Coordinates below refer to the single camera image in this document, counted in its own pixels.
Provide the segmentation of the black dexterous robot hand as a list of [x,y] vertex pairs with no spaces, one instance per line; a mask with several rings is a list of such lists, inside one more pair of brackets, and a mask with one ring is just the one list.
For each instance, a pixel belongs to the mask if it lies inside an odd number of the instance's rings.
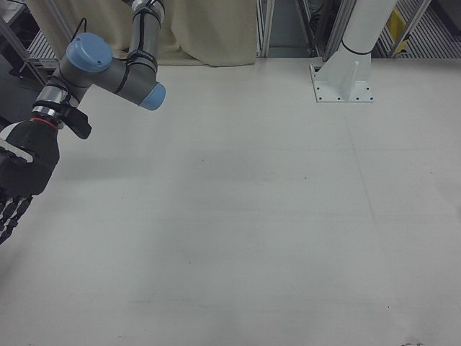
[[27,120],[1,132],[1,242],[47,186],[59,160],[58,129]]

